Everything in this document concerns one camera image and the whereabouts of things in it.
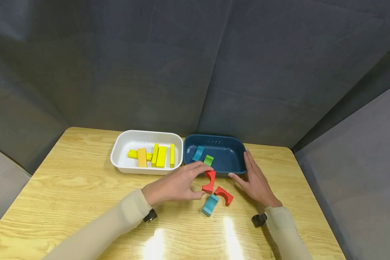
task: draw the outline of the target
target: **hand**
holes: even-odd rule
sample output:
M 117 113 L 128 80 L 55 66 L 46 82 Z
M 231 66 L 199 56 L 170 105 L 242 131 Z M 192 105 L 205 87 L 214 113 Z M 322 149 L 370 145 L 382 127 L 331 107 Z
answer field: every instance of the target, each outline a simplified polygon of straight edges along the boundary
M 263 204 L 265 208 L 269 206 L 272 208 L 282 207 L 282 202 L 274 196 L 269 186 L 269 182 L 257 166 L 249 150 L 244 152 L 244 161 L 247 168 L 248 181 L 241 180 L 241 178 L 234 173 L 229 173 L 228 176 L 236 181 L 236 183 L 240 184 L 247 195 L 253 200 Z
M 142 189 L 142 193 L 150 206 L 165 200 L 200 200 L 205 192 L 193 192 L 190 186 L 196 176 L 207 170 L 214 169 L 201 161 L 187 164 L 149 183 Z

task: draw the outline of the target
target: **red wooden block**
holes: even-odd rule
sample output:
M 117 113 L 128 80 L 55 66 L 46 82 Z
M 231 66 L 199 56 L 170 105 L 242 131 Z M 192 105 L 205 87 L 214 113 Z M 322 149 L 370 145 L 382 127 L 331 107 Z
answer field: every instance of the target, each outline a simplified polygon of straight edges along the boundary
M 231 204 L 231 202 L 234 199 L 234 196 L 229 194 L 225 189 L 218 186 L 218 188 L 215 190 L 214 195 L 216 196 L 222 196 L 225 199 L 225 205 L 228 207 L 228 205 Z
M 215 182 L 215 171 L 214 170 L 207 170 L 205 172 L 205 176 L 208 177 L 209 184 L 202 186 L 202 190 L 208 194 L 212 194 L 212 190 L 214 189 L 214 182 Z

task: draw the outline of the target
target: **blue wooden block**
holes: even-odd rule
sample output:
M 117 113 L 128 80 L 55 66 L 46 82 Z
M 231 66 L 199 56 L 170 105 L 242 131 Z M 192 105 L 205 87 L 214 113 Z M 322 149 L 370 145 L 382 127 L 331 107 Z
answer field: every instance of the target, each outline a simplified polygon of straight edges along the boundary
M 214 194 L 211 194 L 207 202 L 205 202 L 204 208 L 202 209 L 202 213 L 204 213 L 207 217 L 211 216 L 212 211 L 214 210 L 215 205 L 217 205 L 219 200 L 219 197 L 215 196 Z
M 199 161 L 199 159 L 201 159 L 201 155 L 203 152 L 204 152 L 204 148 L 198 146 L 198 149 L 196 150 L 194 157 L 192 157 L 192 160 Z

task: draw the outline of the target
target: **beige long sleeve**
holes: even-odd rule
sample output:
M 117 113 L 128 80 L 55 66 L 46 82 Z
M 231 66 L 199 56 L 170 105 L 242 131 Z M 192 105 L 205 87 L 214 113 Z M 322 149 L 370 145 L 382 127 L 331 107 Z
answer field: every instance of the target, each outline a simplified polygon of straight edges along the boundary
M 43 259 L 97 259 L 116 238 L 137 227 L 151 209 L 141 189 L 137 189 L 64 240 Z
M 265 209 L 267 227 L 279 248 L 282 260 L 312 259 L 308 249 L 300 238 L 290 211 L 285 207 Z

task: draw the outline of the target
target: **dark blue plastic bin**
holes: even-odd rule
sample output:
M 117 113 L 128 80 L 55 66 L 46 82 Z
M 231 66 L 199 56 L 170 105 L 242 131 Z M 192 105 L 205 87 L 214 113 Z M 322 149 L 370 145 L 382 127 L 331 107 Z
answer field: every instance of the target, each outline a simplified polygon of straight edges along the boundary
M 204 161 L 207 155 L 214 157 L 211 167 L 217 172 L 217 176 L 223 177 L 232 172 L 243 174 L 246 172 L 243 153 L 246 150 L 244 144 L 234 137 L 213 136 L 206 134 L 191 134 L 183 143 L 183 162 L 194 162 L 198 146 L 204 147 L 200 161 Z

